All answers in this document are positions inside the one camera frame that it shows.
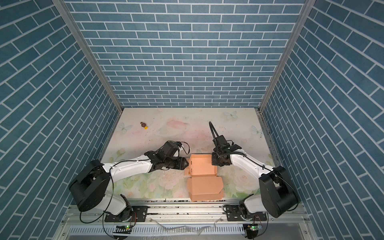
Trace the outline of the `orange cardboard paper box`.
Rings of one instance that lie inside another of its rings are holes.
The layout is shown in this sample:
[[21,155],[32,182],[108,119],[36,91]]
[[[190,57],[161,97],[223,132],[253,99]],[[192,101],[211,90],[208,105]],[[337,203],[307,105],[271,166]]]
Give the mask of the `orange cardboard paper box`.
[[187,190],[193,202],[218,201],[224,197],[223,179],[212,165],[211,154],[192,154],[185,168]]

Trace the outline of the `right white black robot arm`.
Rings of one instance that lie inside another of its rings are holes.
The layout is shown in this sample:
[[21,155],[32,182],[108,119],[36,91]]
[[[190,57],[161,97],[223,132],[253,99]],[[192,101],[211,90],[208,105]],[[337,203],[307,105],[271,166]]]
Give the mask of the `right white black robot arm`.
[[213,133],[213,143],[212,165],[234,165],[259,182],[260,194],[250,195],[239,203],[242,217],[248,219],[257,212],[267,212],[278,218],[297,207],[300,202],[297,190],[284,167],[272,167],[258,161],[237,144],[229,143],[223,135]]

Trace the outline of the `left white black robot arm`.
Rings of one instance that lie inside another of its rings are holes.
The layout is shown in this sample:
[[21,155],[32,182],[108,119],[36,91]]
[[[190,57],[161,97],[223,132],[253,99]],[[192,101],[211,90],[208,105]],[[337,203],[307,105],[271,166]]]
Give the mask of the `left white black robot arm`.
[[116,163],[91,161],[69,184],[69,191],[78,210],[87,212],[99,209],[115,216],[127,211],[127,197],[114,196],[115,183],[158,170],[184,170],[189,166],[187,159],[180,156],[180,150],[185,149],[184,143],[167,141],[156,151],[148,151],[137,158]]

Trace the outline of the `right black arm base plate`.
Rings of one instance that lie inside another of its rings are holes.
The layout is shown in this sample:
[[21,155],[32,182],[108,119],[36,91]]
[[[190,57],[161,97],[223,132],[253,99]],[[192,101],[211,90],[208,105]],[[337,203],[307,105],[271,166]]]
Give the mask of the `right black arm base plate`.
[[227,221],[238,222],[238,221],[266,221],[266,212],[249,213],[245,207],[240,205],[223,205],[222,210],[224,211]]

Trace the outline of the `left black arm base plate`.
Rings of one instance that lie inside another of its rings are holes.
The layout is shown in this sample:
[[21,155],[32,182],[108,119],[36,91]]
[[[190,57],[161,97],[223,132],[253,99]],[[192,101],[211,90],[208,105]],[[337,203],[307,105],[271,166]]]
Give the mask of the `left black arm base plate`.
[[122,223],[122,222],[144,222],[148,213],[148,206],[132,206],[126,207],[120,214],[113,215],[107,213],[105,222],[107,223]]

